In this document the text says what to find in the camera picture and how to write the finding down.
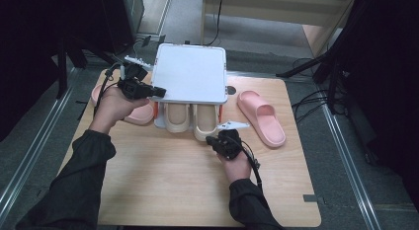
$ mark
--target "person's arm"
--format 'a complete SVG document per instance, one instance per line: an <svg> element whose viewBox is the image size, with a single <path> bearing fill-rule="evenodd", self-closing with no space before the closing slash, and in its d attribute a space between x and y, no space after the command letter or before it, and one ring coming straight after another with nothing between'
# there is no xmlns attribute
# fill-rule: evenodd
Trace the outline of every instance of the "person's arm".
<svg viewBox="0 0 419 230"><path fill-rule="evenodd" d="M71 159L16 229L96 229L106 164L116 154L108 133L118 120L147 103L129 101L119 89L109 89L89 129L73 142Z"/></svg>
<svg viewBox="0 0 419 230"><path fill-rule="evenodd" d="M230 182L229 210L234 220L247 229L285 229L272 215L262 191L250 181L251 166L247 156L243 152L233 160L217 156Z"/></svg>

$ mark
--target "human hand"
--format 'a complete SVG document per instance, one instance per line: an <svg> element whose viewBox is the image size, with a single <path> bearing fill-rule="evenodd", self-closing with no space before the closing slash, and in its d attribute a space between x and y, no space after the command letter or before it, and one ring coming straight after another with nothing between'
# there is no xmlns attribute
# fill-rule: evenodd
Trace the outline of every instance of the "human hand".
<svg viewBox="0 0 419 230"><path fill-rule="evenodd" d="M239 179L249 179L252 167L246 154L240 152L237 157L232 160L227 160L222 155L216 154L219 161L224 167L224 172L227 175L228 181L232 184Z"/></svg>
<svg viewBox="0 0 419 230"><path fill-rule="evenodd" d="M121 89L111 87L104 93L89 129L108 134L118 120L124 119L134 109L149 102L148 99L129 100Z"/></svg>

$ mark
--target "black sleeve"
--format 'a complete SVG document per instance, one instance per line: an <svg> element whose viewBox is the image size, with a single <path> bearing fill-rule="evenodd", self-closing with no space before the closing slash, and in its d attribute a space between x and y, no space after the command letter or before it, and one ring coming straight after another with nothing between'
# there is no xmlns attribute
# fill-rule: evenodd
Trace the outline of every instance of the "black sleeve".
<svg viewBox="0 0 419 230"><path fill-rule="evenodd" d="M111 137L86 130L49 192L16 229L96 229L107 161L116 154Z"/></svg>
<svg viewBox="0 0 419 230"><path fill-rule="evenodd" d="M230 185L230 214L247 229L285 229L272 215L262 191L250 179Z"/></svg>

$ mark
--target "pink slipper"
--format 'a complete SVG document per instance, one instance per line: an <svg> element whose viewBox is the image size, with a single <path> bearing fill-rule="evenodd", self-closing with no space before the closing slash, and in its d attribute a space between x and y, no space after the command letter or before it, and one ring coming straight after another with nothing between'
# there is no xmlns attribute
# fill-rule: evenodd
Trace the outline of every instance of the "pink slipper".
<svg viewBox="0 0 419 230"><path fill-rule="evenodd" d="M96 106L98 102L99 93L101 91L102 85L96 86L92 90L90 99L92 100L93 106ZM150 104L136 108L132 113L124 118L124 121L132 124L142 125L149 123L154 118L154 108Z"/></svg>
<svg viewBox="0 0 419 230"><path fill-rule="evenodd" d="M279 147L286 141L275 108L254 91L243 91L237 96L237 105L255 127L262 141L270 147Z"/></svg>

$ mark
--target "wooden desk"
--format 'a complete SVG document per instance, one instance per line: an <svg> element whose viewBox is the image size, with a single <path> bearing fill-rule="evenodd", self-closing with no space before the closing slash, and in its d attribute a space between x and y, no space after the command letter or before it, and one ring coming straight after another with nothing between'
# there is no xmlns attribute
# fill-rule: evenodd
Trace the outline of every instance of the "wooden desk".
<svg viewBox="0 0 419 230"><path fill-rule="evenodd" d="M222 0L221 15L301 24L314 56L343 28L354 0ZM219 0L203 0L201 44L206 14L218 14Z"/></svg>
<svg viewBox="0 0 419 230"><path fill-rule="evenodd" d="M144 82L148 83L150 77L147 75ZM236 97L243 90L254 90L276 108L285 130L287 141L277 149L265 146L253 127L238 130L262 164L264 193L274 216L284 226L318 226L321 218L317 203L305 202L302 197L313 194L313 188L284 81L229 76L228 85L237 93L224 105L222 122L247 122ZM93 106L89 104L74 138L82 135L92 115ZM192 131L170 133L153 122L136 126L120 121L110 135L117 155L107 166L100 224L240 226L228 211L228 183L219 160ZM70 147L63 165L71 154Z"/></svg>

